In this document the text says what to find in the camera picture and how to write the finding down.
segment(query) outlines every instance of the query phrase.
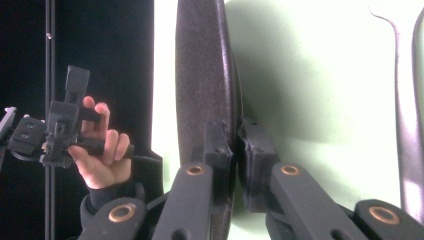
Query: black plastic arm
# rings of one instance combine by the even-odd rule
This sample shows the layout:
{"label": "black plastic arm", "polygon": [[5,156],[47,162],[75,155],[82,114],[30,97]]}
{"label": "black plastic arm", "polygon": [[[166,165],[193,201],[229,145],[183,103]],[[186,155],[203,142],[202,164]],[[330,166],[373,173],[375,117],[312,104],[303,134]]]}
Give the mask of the black plastic arm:
{"label": "black plastic arm", "polygon": [[135,239],[146,214],[143,201],[136,198],[116,199],[97,212],[78,240]]}
{"label": "black plastic arm", "polygon": [[370,239],[424,239],[424,227],[417,220],[380,200],[358,202],[353,220]]}
{"label": "black plastic arm", "polygon": [[203,163],[181,166],[152,239],[209,239],[212,182],[210,166]]}
{"label": "black plastic arm", "polygon": [[275,164],[270,189],[297,239],[367,239],[304,168]]}

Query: light green wall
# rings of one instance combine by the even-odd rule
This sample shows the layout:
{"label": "light green wall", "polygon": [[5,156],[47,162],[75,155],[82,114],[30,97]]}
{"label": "light green wall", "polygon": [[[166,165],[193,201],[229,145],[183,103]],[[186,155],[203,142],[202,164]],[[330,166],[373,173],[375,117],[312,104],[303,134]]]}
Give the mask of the light green wall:
{"label": "light green wall", "polygon": [[[176,2],[155,6],[152,145],[167,161],[168,189],[179,162]],[[370,198],[399,206],[391,26],[366,1],[231,0],[226,13],[245,115],[264,126],[280,157],[348,208]],[[230,239],[269,239],[264,221],[238,201]]]}

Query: vertical metal pole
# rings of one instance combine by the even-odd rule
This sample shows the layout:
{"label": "vertical metal pole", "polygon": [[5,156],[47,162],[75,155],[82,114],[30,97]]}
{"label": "vertical metal pole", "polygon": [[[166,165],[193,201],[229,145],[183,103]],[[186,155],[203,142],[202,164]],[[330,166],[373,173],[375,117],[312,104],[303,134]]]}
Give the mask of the vertical metal pole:
{"label": "vertical metal pole", "polygon": [[[46,91],[45,108],[48,119],[50,102],[55,98],[55,22],[56,2],[46,0]],[[45,240],[55,239],[55,168],[45,167]]]}

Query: black plastic bracket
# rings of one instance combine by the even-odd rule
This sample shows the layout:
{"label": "black plastic bracket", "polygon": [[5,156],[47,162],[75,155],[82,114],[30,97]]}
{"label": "black plastic bracket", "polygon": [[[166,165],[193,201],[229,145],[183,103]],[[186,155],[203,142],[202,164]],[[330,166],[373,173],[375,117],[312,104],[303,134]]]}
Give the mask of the black plastic bracket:
{"label": "black plastic bracket", "polygon": [[68,67],[65,102],[52,101],[49,109],[46,153],[40,158],[44,166],[67,168],[71,165],[72,159],[64,153],[70,143],[76,142],[81,128],[80,109],[89,76],[88,70]]}
{"label": "black plastic bracket", "polygon": [[7,148],[13,156],[24,161],[38,161],[45,140],[46,125],[31,117],[24,117],[9,139]]}
{"label": "black plastic bracket", "polygon": [[213,196],[215,211],[225,211],[233,193],[235,163],[228,146],[223,122],[209,122],[205,127],[203,162],[213,168]]}
{"label": "black plastic bracket", "polygon": [[180,167],[153,240],[209,239],[213,170],[203,163]]}
{"label": "black plastic bracket", "polygon": [[266,192],[272,166],[280,159],[264,129],[256,121],[244,118],[238,131],[244,143],[239,161],[244,204],[250,212],[266,212]]}

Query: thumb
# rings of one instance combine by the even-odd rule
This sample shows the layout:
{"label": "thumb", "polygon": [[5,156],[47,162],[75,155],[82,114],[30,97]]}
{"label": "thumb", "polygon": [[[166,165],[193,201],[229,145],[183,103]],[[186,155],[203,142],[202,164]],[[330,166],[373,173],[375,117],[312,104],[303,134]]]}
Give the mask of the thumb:
{"label": "thumb", "polygon": [[69,146],[68,153],[74,159],[81,176],[90,179],[96,171],[96,165],[87,150],[78,146]]}

